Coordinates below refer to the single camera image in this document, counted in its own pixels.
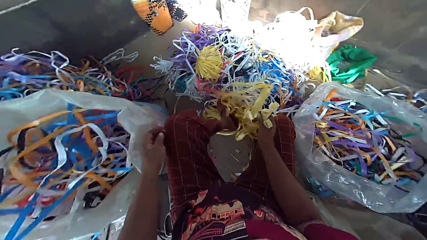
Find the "blue plastic strip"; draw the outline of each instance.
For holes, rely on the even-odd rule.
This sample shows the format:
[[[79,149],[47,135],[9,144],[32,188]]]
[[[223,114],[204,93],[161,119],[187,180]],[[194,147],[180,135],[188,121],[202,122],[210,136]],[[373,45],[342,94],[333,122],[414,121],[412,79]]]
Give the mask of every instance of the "blue plastic strip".
[[[7,196],[9,196],[9,194],[11,194],[13,192],[13,190],[15,190],[17,187],[19,187],[20,185],[16,185],[14,187],[11,187],[10,189],[8,189],[7,191],[5,191],[4,193],[2,193],[0,195],[0,202],[3,202]]]
[[[38,198],[38,195],[39,195],[38,193],[34,193],[33,197],[30,200],[30,202],[28,202],[28,204],[24,207],[24,209],[22,210],[21,214],[18,216],[18,219],[16,219],[16,221],[13,224],[12,228],[10,228],[10,230],[7,233],[7,235],[4,238],[4,240],[13,240],[13,238],[15,237],[15,235],[18,233],[19,229],[21,228],[22,223],[26,219],[27,215],[30,214],[34,210],[33,205],[35,204],[35,201]]]
[[[97,233],[95,233],[95,235],[92,237],[92,240],[95,240],[99,235],[101,234],[101,232],[99,231],[99,232],[97,232]]]
[[[43,221],[45,217],[54,209],[56,208],[64,199],[66,199],[76,188],[78,188],[82,183],[86,181],[87,178],[82,178],[80,181],[78,181],[70,190],[68,190],[67,193],[65,193],[60,199],[56,200],[52,205],[45,207],[41,210],[40,215],[30,224],[28,227],[26,227],[16,238],[15,240],[21,240],[23,239],[27,234],[29,234],[40,222]]]

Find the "person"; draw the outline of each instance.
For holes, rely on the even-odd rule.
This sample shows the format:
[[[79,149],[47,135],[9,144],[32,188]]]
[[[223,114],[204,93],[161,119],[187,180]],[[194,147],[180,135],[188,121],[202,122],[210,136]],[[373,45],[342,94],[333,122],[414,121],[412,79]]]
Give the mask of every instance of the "person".
[[[285,115],[273,127],[259,121],[247,169],[226,183],[208,155],[209,138],[235,126],[219,104],[221,120],[195,110],[172,115],[152,129],[143,146],[142,179],[120,240],[156,239],[158,172],[166,156],[172,239],[356,240],[329,227],[295,179],[295,130]]]

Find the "pile of plastic strips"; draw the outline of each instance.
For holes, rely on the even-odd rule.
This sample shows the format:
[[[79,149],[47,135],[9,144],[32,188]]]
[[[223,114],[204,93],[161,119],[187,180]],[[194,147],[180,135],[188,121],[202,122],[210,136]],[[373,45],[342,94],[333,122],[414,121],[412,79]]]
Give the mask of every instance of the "pile of plastic strips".
[[[143,70],[131,67],[114,73],[106,67],[120,59],[131,62],[137,56],[137,52],[125,56],[124,49],[119,49],[101,61],[93,57],[92,61],[82,59],[82,67],[75,67],[58,51],[18,53],[13,49],[0,57],[0,100],[24,97],[46,88],[140,100],[151,96],[140,84]],[[127,72],[130,76],[124,79],[122,75]]]
[[[427,112],[427,88],[414,91],[407,86],[398,86],[390,89],[377,90],[371,84],[365,84],[365,91],[374,92],[382,97],[389,97],[396,100],[402,100],[412,104],[414,107]]]
[[[327,95],[317,112],[314,147],[355,174],[409,191],[423,176],[420,169],[426,164],[405,140],[417,133],[396,132],[387,120],[398,118],[333,97],[335,93],[336,89]]]
[[[130,134],[117,111],[68,110],[42,117],[7,135],[0,215],[18,218],[6,240],[23,239],[39,223],[96,207],[133,168]],[[33,220],[21,227],[25,220]]]
[[[195,31],[183,32],[173,45],[177,50],[168,60],[154,57],[156,64],[151,66],[167,75],[166,82],[177,96],[204,102],[205,117],[219,118],[215,106],[221,99],[239,120],[238,140],[244,135],[256,137],[257,124],[250,121],[271,103],[279,103],[278,112],[296,112],[310,85],[303,83],[308,78],[302,72],[286,68],[252,38],[233,35],[227,28],[198,25]]]
[[[310,13],[309,19],[302,15],[304,10]],[[278,14],[273,22],[258,29],[254,37],[263,49],[281,58],[289,69],[307,73],[314,67],[321,67],[330,79],[329,64],[322,48],[312,41],[319,26],[312,9],[303,7]]]

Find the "white plastic sack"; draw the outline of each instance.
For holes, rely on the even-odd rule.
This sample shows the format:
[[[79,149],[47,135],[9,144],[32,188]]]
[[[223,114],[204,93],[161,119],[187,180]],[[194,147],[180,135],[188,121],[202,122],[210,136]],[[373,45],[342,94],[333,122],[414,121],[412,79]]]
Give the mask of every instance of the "white plastic sack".
[[[335,191],[340,196],[354,200],[379,213],[414,212],[427,201],[427,176],[409,193],[395,187],[379,185],[364,177],[358,176],[340,165],[335,164],[327,156],[313,148],[315,114],[326,95],[337,88],[335,97],[355,100],[367,108],[377,112],[388,111],[387,115],[398,117],[406,123],[387,120],[394,130],[414,128],[417,123],[421,129],[427,129],[427,116],[419,109],[404,101],[387,97],[367,95],[359,90],[342,86],[338,82],[322,83],[311,94],[292,119],[296,131],[297,157],[311,177]],[[427,133],[406,138],[412,143],[412,148],[422,156],[427,156]]]
[[[117,120],[131,134],[128,158],[138,171],[142,167],[144,135],[154,125],[163,126],[167,117],[151,104],[138,106],[122,98],[47,89],[25,98],[0,102],[1,149],[9,146],[6,135],[11,129],[42,116],[66,110],[68,103],[85,109],[121,110]],[[4,164],[5,162],[0,162],[0,167],[4,167]],[[110,222],[125,216],[139,183],[138,171],[132,170],[96,208],[77,210],[52,221],[42,222],[26,236],[26,239],[64,240],[84,236],[98,232]],[[0,216],[0,236],[4,238],[17,217],[17,215]],[[21,229],[31,222],[32,220],[27,218]]]

